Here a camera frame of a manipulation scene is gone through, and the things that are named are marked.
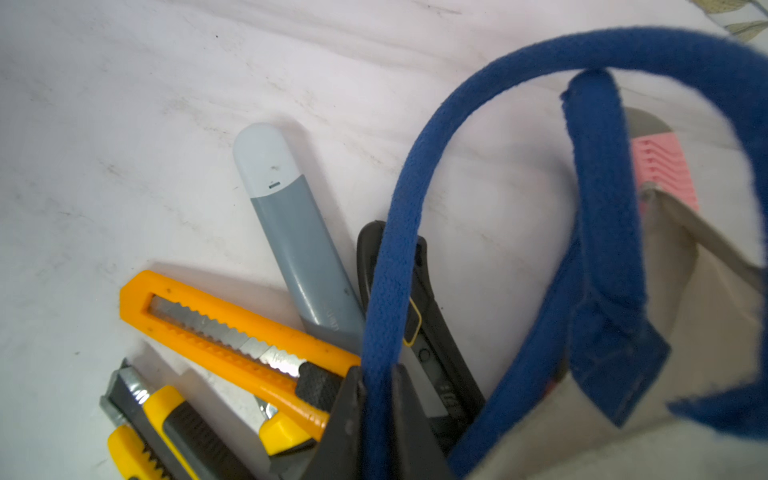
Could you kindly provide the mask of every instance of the serrated blade slider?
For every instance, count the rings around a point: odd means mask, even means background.
[[[306,361],[274,345],[248,336],[208,315],[202,315],[188,306],[171,302],[158,295],[152,297],[147,311],[151,315],[168,322],[175,322],[198,336],[212,339],[293,378],[299,377],[299,366]]]

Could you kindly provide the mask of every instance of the gray utility knife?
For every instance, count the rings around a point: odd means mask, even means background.
[[[250,125],[233,152],[306,332],[359,355],[362,309],[283,135],[270,124]]]

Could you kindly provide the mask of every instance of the knife handle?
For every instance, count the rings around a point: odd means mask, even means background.
[[[130,425],[120,425],[107,439],[107,448],[125,480],[163,480],[163,468]]]
[[[250,125],[237,135],[233,155],[307,333],[359,354],[365,317],[283,135],[269,124]]]
[[[193,480],[254,480],[219,435],[172,386],[144,403],[152,427]]]
[[[367,306],[370,300],[385,225],[382,221],[368,223],[360,230],[358,236],[357,276],[364,306]],[[440,447],[447,454],[480,413],[485,404],[485,397],[458,350],[435,301],[429,280],[427,243],[423,237],[417,239],[414,254],[410,306],[403,342],[411,347],[419,359],[448,411],[448,415],[444,417],[429,420]]]
[[[271,457],[304,445],[312,441],[312,437],[304,432],[288,415],[278,412],[274,417],[261,424],[259,440],[264,445],[266,454]]]

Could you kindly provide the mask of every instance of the white marble surface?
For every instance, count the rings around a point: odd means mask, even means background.
[[[354,274],[359,229],[385,217],[411,143],[454,87],[534,41],[619,25],[721,33],[685,0],[0,2],[3,478],[118,478],[98,397],[123,356],[178,385],[262,472],[252,398],[118,318],[118,289],[152,268],[299,325],[232,161],[237,132],[283,128]],[[486,394],[571,229],[558,100],[571,76],[484,106],[429,191],[437,300]],[[618,80],[627,104],[679,132],[703,215],[759,259],[749,171],[719,115],[672,81]]]

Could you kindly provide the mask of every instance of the orange utility knife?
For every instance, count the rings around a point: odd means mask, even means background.
[[[360,364],[352,353],[150,271],[120,291],[120,317],[276,406],[315,440],[347,371]]]

